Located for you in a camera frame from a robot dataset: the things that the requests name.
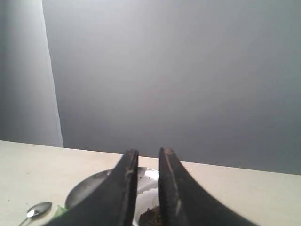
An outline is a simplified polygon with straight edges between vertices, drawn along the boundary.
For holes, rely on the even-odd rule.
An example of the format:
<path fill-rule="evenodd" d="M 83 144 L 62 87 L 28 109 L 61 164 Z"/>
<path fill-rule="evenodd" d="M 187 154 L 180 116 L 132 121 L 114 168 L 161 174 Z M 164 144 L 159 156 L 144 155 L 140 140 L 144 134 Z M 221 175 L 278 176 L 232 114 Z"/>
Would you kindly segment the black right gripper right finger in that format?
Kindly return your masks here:
<path fill-rule="evenodd" d="M 159 151 L 158 194 L 165 226 L 253 226 L 208 193 L 172 149 Z"/>

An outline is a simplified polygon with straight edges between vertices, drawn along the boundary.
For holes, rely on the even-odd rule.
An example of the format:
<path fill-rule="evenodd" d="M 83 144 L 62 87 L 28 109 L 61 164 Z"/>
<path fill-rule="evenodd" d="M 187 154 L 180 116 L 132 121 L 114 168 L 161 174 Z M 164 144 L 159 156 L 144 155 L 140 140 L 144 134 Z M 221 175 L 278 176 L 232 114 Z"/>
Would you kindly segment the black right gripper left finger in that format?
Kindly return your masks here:
<path fill-rule="evenodd" d="M 109 176 L 49 226 L 131 226 L 137 197 L 138 151 L 126 151 Z"/>

